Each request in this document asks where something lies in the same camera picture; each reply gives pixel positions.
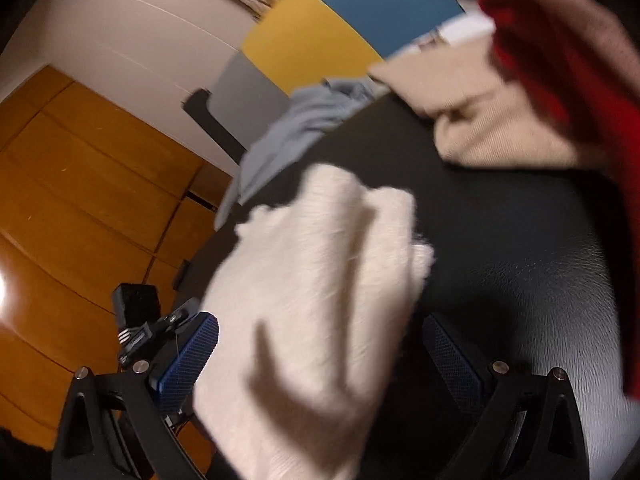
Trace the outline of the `beige garment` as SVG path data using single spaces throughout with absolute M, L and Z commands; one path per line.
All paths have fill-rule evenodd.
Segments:
M 597 145 L 571 139 L 536 110 L 498 64 L 489 37 L 397 55 L 368 73 L 416 114 L 434 120 L 434 144 L 444 162 L 490 169 L 603 165 Z

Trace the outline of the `red garment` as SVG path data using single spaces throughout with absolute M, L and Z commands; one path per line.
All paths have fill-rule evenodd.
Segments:
M 593 138 L 639 238 L 639 0 L 478 0 L 494 51 L 542 112 Z

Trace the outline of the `light grey-blue garment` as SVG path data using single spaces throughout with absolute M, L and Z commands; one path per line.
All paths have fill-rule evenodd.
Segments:
M 217 209 L 220 230 L 236 205 L 245 204 L 277 174 L 302 158 L 322 136 L 388 92 L 368 76 L 330 78 L 295 90 L 288 110 L 242 156 Z

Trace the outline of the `white knit sweater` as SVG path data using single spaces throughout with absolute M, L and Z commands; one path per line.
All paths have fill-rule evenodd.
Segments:
M 435 255 L 416 202 L 331 165 L 259 205 L 203 308 L 219 339 L 194 410 L 243 479 L 351 479 Z

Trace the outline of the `grey yellow blue headboard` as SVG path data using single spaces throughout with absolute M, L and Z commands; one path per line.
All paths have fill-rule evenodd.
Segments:
M 192 93 L 182 108 L 238 162 L 286 112 L 294 90 L 362 77 L 462 11 L 457 0 L 278 0 L 213 87 Z

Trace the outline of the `white pillow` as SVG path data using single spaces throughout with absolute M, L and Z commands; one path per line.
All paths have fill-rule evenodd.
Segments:
M 430 32 L 416 37 L 408 44 L 392 54 L 392 58 L 398 55 L 418 53 L 436 44 L 457 46 L 466 42 L 491 36 L 496 30 L 495 22 L 482 11 L 462 13 L 454 18 L 442 22 Z

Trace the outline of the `orange wooden wardrobe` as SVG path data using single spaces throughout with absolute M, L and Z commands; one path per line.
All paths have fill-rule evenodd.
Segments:
M 53 67 L 1 105 L 1 474 L 48 474 L 73 374 L 116 368 L 113 290 L 175 301 L 230 178 Z

